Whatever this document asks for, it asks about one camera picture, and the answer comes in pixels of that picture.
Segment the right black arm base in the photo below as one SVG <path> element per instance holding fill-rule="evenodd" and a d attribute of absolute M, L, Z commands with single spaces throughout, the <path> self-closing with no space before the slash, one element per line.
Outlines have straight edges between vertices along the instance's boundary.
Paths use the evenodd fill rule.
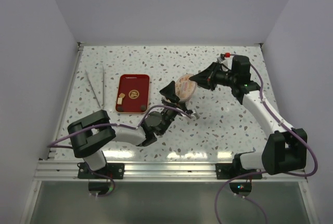
<path fill-rule="evenodd" d="M 215 173 L 218 180 L 232 179 L 239 175 L 245 175 L 256 172 L 256 169 L 245 169 L 241 163 L 240 157 L 245 153 L 235 154 L 231 163 L 216 163 Z"/>

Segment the round metal tin lid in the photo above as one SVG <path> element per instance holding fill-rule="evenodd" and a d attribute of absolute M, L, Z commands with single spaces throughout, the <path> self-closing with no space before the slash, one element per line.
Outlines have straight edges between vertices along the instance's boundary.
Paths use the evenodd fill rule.
<path fill-rule="evenodd" d="M 197 83 L 190 80 L 192 76 L 193 74 L 187 73 L 181 76 L 175 83 L 175 94 L 180 99 L 179 103 L 189 101 L 197 88 Z"/>

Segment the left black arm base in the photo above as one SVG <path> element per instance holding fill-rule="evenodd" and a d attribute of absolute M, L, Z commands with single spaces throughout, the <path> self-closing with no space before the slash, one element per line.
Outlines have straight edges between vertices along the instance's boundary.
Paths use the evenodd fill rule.
<path fill-rule="evenodd" d="M 116 179 L 121 180 L 124 177 L 124 163 L 107 163 L 104 168 L 96 171 L 90 171 L 85 162 L 77 163 L 79 179 Z"/>

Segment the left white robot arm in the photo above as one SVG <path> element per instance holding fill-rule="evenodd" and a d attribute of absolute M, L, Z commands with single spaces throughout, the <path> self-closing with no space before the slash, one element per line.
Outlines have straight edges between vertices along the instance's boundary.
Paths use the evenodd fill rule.
<path fill-rule="evenodd" d="M 68 125 L 67 130 L 76 158 L 85 161 L 94 177 L 100 179 L 107 175 L 108 165 L 102 148 L 111 141 L 124 142 L 134 146 L 146 147 L 157 141 L 158 136 L 166 133 L 176 116 L 190 116 L 176 93 L 175 82 L 170 82 L 160 90 L 164 96 L 162 111 L 149 110 L 138 126 L 111 124 L 105 110 L 94 112 Z"/>

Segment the metal tweezers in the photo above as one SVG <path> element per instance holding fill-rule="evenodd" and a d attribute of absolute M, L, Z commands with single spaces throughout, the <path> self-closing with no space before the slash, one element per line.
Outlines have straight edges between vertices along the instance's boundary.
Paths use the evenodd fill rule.
<path fill-rule="evenodd" d="M 85 70 L 85 76 L 97 106 L 99 109 L 104 110 L 106 108 L 106 74 L 104 66 L 99 67 L 96 76 Z"/>

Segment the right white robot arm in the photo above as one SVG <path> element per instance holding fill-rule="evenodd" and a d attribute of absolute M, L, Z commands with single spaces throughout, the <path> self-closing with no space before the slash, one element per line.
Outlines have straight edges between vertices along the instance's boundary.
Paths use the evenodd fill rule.
<path fill-rule="evenodd" d="M 276 175 L 305 168 L 306 132 L 285 122 L 270 106 L 263 94 L 263 83 L 251 79 L 251 71 L 254 69 L 247 56 L 235 55 L 230 69 L 222 63 L 213 62 L 202 72 L 190 77 L 199 87 L 211 91 L 218 85 L 229 87 L 234 98 L 253 115 L 266 135 L 267 141 L 262 152 L 235 155 L 233 175 L 241 179 L 255 170 Z"/>

